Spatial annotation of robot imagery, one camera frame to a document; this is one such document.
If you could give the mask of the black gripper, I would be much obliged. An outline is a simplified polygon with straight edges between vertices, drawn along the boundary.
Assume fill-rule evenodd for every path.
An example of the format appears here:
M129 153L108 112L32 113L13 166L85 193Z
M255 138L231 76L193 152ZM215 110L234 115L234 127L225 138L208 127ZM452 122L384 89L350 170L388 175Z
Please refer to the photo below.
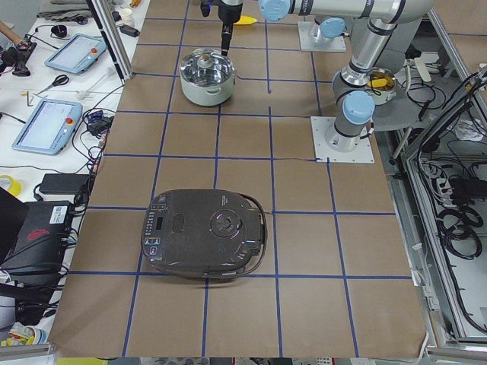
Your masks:
M227 56L232 38L232 25L240 20L243 0L220 0L216 2L216 5L218 6L218 17L223 23L221 29L221 54Z

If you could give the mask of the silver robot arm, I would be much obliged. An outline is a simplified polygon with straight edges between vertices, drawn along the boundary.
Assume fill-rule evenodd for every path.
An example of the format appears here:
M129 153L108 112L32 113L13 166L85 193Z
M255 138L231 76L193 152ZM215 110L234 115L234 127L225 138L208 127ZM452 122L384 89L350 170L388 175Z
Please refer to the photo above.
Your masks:
M341 17L315 18L309 31L310 40L313 43L323 43L326 40L334 40L345 32L345 20Z
M368 23L352 57L333 79L337 117L324 134L334 151L353 151L363 128L371 121L374 101L365 90L369 74L398 24L422 18L433 1L259 1L262 16L280 21L288 14L350 16L367 18Z

